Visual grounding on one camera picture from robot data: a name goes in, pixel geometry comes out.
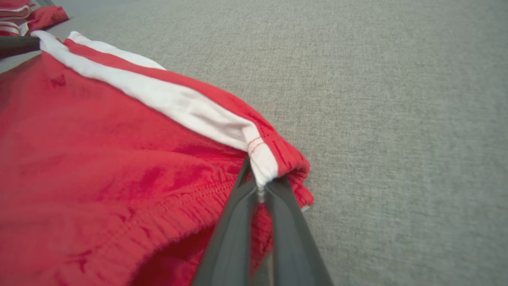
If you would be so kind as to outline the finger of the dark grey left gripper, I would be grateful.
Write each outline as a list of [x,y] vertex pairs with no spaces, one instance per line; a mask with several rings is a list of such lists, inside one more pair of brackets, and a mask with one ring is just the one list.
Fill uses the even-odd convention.
[[0,59],[40,50],[38,37],[0,36]]

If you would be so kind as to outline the red shorts with white stripe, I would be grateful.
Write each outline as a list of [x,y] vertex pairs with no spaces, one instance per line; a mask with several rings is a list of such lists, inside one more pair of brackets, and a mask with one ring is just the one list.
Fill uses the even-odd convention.
[[0,286],[191,286],[248,157],[314,202],[255,109],[73,31],[0,74]]

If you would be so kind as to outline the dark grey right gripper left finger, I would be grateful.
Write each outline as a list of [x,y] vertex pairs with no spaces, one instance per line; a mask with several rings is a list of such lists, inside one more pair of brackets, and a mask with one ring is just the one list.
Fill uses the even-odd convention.
[[192,286],[248,286],[252,218],[258,207],[255,176],[246,157],[196,270]]

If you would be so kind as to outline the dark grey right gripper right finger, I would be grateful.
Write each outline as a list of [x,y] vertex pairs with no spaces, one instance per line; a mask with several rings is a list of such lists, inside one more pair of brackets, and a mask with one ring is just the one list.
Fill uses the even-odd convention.
[[333,286],[287,177],[266,186],[273,224],[274,286]]

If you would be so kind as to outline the red and white basketball jersey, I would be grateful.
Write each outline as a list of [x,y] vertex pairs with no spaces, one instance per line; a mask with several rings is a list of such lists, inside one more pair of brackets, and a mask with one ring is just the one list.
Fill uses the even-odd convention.
[[33,0],[0,0],[0,36],[24,37],[69,20],[61,6],[36,7]]

